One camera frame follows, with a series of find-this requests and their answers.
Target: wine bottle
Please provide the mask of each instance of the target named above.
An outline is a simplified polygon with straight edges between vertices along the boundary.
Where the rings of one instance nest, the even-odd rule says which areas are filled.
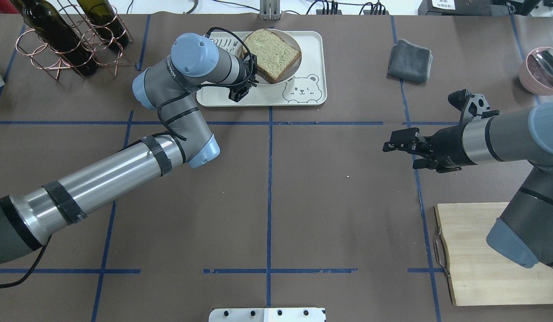
[[[25,22],[34,28],[37,35],[52,49],[63,53],[60,56],[76,73],[87,76],[97,70],[97,63],[91,59],[92,53],[82,47],[80,37],[68,26],[53,5],[45,0],[11,2],[15,6],[21,4],[21,14]]]
[[[115,17],[115,12],[113,12],[113,8],[107,0],[78,0],[78,4],[80,4],[80,7],[82,7],[92,24],[103,26],[96,28],[102,40],[109,42],[113,35],[115,41],[121,45],[121,48],[125,48],[128,45],[129,37],[125,32],[125,28],[121,24],[121,21]],[[114,42],[109,47],[114,51],[119,50],[119,46]]]

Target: white floor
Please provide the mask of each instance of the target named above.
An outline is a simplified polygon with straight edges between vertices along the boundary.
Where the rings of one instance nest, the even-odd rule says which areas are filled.
[[[57,0],[49,0],[56,7],[59,7]],[[226,0],[229,2],[236,2],[238,4],[246,4],[254,8],[259,8],[260,0]],[[364,0],[340,0],[346,4],[364,4]],[[110,3],[117,8],[119,13],[125,13],[127,7],[131,3],[131,0],[110,0]],[[305,14],[308,7],[312,4],[312,0],[281,0],[281,10],[294,10],[300,14]],[[339,9],[343,14],[358,14],[361,6],[350,6],[346,4],[340,4]],[[382,3],[385,8],[393,15],[417,15],[419,4],[421,0],[384,0]],[[160,11],[167,11],[173,13],[187,12],[193,7],[193,0],[133,0],[133,4],[130,9],[130,13],[147,14]],[[310,14],[316,14],[316,9],[322,8],[321,4],[315,4],[310,10]],[[249,8],[242,8],[233,4],[221,4],[214,2],[213,0],[199,0],[196,10],[193,13],[245,13],[256,12]],[[533,16],[553,17],[553,8],[548,8],[540,3],[539,8],[532,12]]]

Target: wooden cutting board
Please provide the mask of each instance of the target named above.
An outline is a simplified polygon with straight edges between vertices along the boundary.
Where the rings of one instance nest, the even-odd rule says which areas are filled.
[[[500,202],[435,207],[454,305],[553,304],[552,268],[542,263],[520,267],[485,241],[506,206]]]

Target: toast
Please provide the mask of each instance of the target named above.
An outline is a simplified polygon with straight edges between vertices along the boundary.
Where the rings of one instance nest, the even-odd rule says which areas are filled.
[[[284,72],[300,57],[300,52],[268,29],[258,29],[248,35],[244,43],[256,55],[257,67],[270,83],[280,81]]]

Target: gray towel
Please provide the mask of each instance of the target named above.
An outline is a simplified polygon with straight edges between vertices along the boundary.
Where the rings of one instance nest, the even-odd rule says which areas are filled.
[[[399,39],[391,49],[387,73],[415,82],[426,82],[431,69],[431,51],[414,45],[405,39]]]

